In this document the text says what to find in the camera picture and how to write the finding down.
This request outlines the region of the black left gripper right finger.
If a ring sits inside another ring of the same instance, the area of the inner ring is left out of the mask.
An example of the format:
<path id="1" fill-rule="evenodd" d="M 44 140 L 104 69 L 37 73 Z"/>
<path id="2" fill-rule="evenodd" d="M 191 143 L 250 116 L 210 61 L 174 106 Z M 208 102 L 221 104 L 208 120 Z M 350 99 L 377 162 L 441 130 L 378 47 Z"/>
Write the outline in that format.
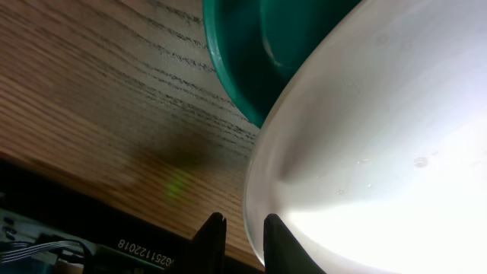
<path id="1" fill-rule="evenodd" d="M 263 227 L 266 274 L 326 274 L 277 214 L 267 215 Z"/>

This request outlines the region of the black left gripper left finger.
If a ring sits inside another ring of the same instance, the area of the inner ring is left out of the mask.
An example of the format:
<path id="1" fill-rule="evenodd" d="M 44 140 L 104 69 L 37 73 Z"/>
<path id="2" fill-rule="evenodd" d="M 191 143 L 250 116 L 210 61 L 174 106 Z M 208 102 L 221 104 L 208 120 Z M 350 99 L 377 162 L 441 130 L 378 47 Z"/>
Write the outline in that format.
<path id="1" fill-rule="evenodd" d="M 183 256 L 169 267 L 171 274 L 221 274 L 224 268 L 227 220 L 212 213 L 190 241 Z"/>

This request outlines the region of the white pink plate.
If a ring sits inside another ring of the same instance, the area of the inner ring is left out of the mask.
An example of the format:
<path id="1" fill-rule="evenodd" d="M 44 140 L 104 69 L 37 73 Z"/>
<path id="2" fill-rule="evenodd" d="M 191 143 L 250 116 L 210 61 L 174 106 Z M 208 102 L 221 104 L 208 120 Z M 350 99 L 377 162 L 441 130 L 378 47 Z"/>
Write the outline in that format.
<path id="1" fill-rule="evenodd" d="M 485 0 L 363 1 L 275 102 L 247 170 L 245 230 L 306 273 L 486 271 Z"/>

